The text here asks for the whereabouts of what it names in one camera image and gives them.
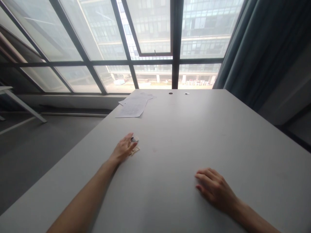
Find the white paper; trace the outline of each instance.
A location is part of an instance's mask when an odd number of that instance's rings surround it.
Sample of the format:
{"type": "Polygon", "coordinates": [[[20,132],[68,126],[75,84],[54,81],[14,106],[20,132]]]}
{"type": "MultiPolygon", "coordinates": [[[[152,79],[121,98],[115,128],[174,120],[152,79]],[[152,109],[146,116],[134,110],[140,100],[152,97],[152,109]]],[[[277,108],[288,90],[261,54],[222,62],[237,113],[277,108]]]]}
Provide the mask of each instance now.
{"type": "Polygon", "coordinates": [[[147,99],[136,99],[127,101],[122,107],[121,111],[116,115],[118,117],[139,117],[147,104],[147,99]]]}
{"type": "Polygon", "coordinates": [[[138,95],[130,96],[130,97],[126,98],[125,100],[120,101],[119,104],[124,106],[127,102],[132,101],[132,100],[147,100],[148,101],[148,100],[151,100],[153,98],[156,98],[156,96],[142,92],[138,95]]]}

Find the white table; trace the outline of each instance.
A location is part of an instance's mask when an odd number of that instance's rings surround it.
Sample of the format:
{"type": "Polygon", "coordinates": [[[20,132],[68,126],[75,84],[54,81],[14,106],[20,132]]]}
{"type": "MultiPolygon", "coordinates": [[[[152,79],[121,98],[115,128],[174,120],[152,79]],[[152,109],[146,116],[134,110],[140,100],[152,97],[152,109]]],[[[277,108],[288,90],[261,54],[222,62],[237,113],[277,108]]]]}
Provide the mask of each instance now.
{"type": "Polygon", "coordinates": [[[114,118],[118,106],[0,216],[0,232],[46,231],[128,132],[141,150],[119,167],[92,232],[243,232],[195,189],[204,167],[279,230],[310,232],[306,150],[226,90],[140,92],[157,96],[142,116],[114,118]]]}
{"type": "Polygon", "coordinates": [[[32,115],[34,115],[36,118],[38,118],[43,123],[46,123],[46,119],[44,119],[40,114],[38,114],[35,110],[33,110],[31,107],[29,107],[26,103],[24,103],[20,98],[18,98],[16,95],[14,95],[10,89],[11,86],[0,86],[0,95],[1,94],[7,94],[11,99],[13,99],[16,103],[18,103],[20,106],[22,106],[24,109],[29,111],[32,115]]]}

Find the floor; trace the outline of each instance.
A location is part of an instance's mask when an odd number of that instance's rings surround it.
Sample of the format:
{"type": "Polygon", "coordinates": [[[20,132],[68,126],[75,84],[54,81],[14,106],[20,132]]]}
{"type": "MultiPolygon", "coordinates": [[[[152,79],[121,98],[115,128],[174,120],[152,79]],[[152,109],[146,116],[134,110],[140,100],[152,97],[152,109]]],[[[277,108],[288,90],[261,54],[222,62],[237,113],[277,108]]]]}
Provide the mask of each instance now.
{"type": "Polygon", "coordinates": [[[2,113],[0,116],[5,118],[5,121],[0,121],[0,132],[32,117],[29,114],[17,113],[2,113]]]}
{"type": "MultiPolygon", "coordinates": [[[[25,118],[2,116],[11,121],[25,118]]],[[[45,124],[33,119],[0,135],[0,215],[103,120],[84,116],[44,118],[48,121],[45,124]]]]}

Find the gray curtain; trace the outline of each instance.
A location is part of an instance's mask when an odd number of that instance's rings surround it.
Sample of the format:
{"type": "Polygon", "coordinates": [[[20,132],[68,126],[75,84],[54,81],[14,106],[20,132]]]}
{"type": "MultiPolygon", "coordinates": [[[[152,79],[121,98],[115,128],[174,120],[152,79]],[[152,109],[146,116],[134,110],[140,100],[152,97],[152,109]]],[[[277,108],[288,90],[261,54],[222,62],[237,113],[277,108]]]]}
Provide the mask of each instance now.
{"type": "Polygon", "coordinates": [[[310,0],[246,0],[213,88],[259,110],[310,37],[310,0]]]}

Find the glass window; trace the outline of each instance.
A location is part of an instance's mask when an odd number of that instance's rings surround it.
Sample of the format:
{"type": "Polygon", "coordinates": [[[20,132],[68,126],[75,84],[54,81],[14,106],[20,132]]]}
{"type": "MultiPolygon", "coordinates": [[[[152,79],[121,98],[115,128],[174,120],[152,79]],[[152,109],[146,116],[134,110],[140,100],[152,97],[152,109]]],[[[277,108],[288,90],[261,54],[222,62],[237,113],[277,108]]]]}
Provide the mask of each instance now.
{"type": "Polygon", "coordinates": [[[178,89],[212,89],[221,64],[179,66],[178,89]]]}
{"type": "Polygon", "coordinates": [[[60,2],[91,60],[126,59],[110,0],[60,2]]]}
{"type": "Polygon", "coordinates": [[[21,33],[21,31],[17,28],[17,26],[13,23],[9,16],[4,12],[4,10],[0,7],[0,24],[5,27],[8,31],[10,31],[14,36],[32,48],[34,51],[35,48],[31,45],[31,43],[26,39],[26,37],[21,33]]]}
{"type": "Polygon", "coordinates": [[[170,52],[170,0],[127,0],[142,53],[170,52]],[[145,27],[153,23],[152,29],[145,27]]]}
{"type": "Polygon", "coordinates": [[[50,67],[22,68],[45,92],[70,92],[50,67]]]}
{"type": "Polygon", "coordinates": [[[139,89],[172,89],[172,65],[135,65],[139,89]]]}
{"type": "MultiPolygon", "coordinates": [[[[119,5],[120,9],[122,9],[123,8],[122,1],[117,0],[117,3],[119,5]]],[[[134,41],[133,36],[132,36],[132,31],[129,27],[129,22],[128,22],[126,15],[124,13],[121,14],[121,21],[122,21],[122,25],[123,25],[124,30],[125,31],[128,30],[129,35],[130,35],[130,36],[126,37],[126,41],[127,41],[127,45],[129,47],[129,50],[134,51],[134,52],[130,52],[132,60],[167,60],[167,59],[173,59],[172,56],[140,57],[138,54],[137,48],[136,48],[135,41],[134,41]]],[[[154,28],[153,25],[154,25],[154,23],[150,22],[149,26],[148,26],[151,33],[153,33],[153,28],[154,28]]]]}
{"type": "Polygon", "coordinates": [[[243,1],[233,3],[232,0],[204,0],[196,8],[193,2],[185,3],[180,58],[223,58],[242,4],[243,1]],[[218,42],[222,44],[221,48],[206,46],[218,42]],[[202,43],[203,46],[189,46],[197,43],[202,43]]]}
{"type": "Polygon", "coordinates": [[[5,42],[8,53],[13,54],[13,59],[17,62],[43,62],[44,60],[30,47],[25,45],[21,40],[9,33],[7,30],[0,28],[0,33],[7,39],[5,42]]]}
{"type": "Polygon", "coordinates": [[[59,66],[56,69],[69,83],[74,92],[101,93],[86,66],[59,66]]]}
{"type": "Polygon", "coordinates": [[[94,66],[107,93],[132,93],[135,90],[129,66],[94,66]]]}
{"type": "Polygon", "coordinates": [[[50,61],[81,61],[49,0],[4,0],[50,61]]]}
{"type": "Polygon", "coordinates": [[[0,81],[4,85],[12,86],[14,93],[39,92],[39,90],[15,68],[0,68],[0,81]]]}

